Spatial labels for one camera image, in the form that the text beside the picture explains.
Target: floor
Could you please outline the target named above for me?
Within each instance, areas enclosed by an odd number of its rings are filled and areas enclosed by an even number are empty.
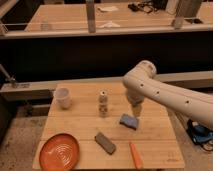
[[[24,108],[19,109],[0,147],[0,171],[33,170],[33,157],[47,118],[47,109],[41,108],[32,116],[27,116]],[[184,171],[212,171],[213,153],[195,147],[177,117],[171,110],[168,113],[186,163]]]

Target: wooden table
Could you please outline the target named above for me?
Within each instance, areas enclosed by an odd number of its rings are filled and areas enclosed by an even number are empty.
[[[118,11],[100,12],[98,7],[116,6]],[[144,12],[132,12],[127,8],[128,3],[101,3],[95,5],[96,27],[100,27],[109,21],[119,24],[121,27],[148,27],[170,26],[175,15],[159,10],[146,14]],[[198,13],[204,23],[213,23],[213,2],[202,4]],[[52,30],[85,29],[87,26],[86,6],[84,4],[60,4],[41,5],[25,31],[40,31],[41,23],[48,23]]]
[[[167,111],[149,99],[145,99],[138,130],[119,124],[123,113],[131,114],[121,83],[62,83],[58,87],[71,92],[72,106],[62,110],[53,99],[48,118],[33,162],[40,169],[39,152],[50,137],[58,133],[73,135],[80,145],[80,160],[76,169],[134,169],[129,141],[132,141],[146,169],[183,168],[184,161],[170,123]],[[98,112],[100,91],[108,92],[108,117]],[[95,141],[101,131],[117,146],[108,155]]]

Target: white mug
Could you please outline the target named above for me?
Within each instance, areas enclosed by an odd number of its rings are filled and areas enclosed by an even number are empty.
[[[71,105],[69,90],[67,88],[58,88],[54,91],[54,98],[62,109],[68,109]]]

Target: desk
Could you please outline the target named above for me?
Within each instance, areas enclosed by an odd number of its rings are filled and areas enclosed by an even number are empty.
[[[145,99],[138,130],[119,124],[123,113],[131,114],[121,83],[61,83],[71,92],[72,106],[61,110],[53,99],[33,162],[40,169],[39,152],[47,139],[58,133],[73,135],[80,145],[76,169],[134,169],[129,149],[131,140],[141,154],[144,168],[183,168],[184,161],[165,107]],[[108,117],[99,117],[98,95],[108,92]],[[108,155],[95,141],[101,131],[117,146]]]
[[[116,6],[118,11],[100,12],[98,7]],[[101,3],[95,5],[96,27],[113,21],[121,27],[149,27],[170,26],[175,15],[170,15],[159,10],[146,14],[144,12],[132,12],[127,8],[128,3]],[[198,18],[205,24],[213,23],[213,2],[202,4]],[[25,31],[40,31],[41,23],[48,22],[52,30],[85,29],[87,28],[86,6],[84,4],[70,5],[41,5],[32,17]]]

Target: horizontal bar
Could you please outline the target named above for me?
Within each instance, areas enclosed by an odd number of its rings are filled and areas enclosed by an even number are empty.
[[[44,37],[75,37],[75,36],[100,36],[100,35],[125,35],[125,34],[150,34],[150,33],[178,33],[213,31],[212,24],[183,25],[181,29],[172,26],[158,27],[128,27],[128,28],[103,28],[97,29],[96,33],[89,33],[88,29],[79,30],[57,30],[57,31],[9,31],[0,39],[20,38],[44,38]]]
[[[52,98],[52,91],[57,84],[66,83],[83,83],[83,82],[121,82],[123,77],[107,77],[107,78],[89,78],[76,80],[56,80],[29,82],[19,84],[29,84],[28,87],[19,86],[20,88],[12,88],[11,84],[3,84],[0,94],[7,101],[16,100],[32,100],[32,99],[47,99]],[[213,71],[201,72],[186,72],[172,74],[158,74],[156,80],[165,82],[171,85],[176,85],[184,88],[211,88],[213,87]]]

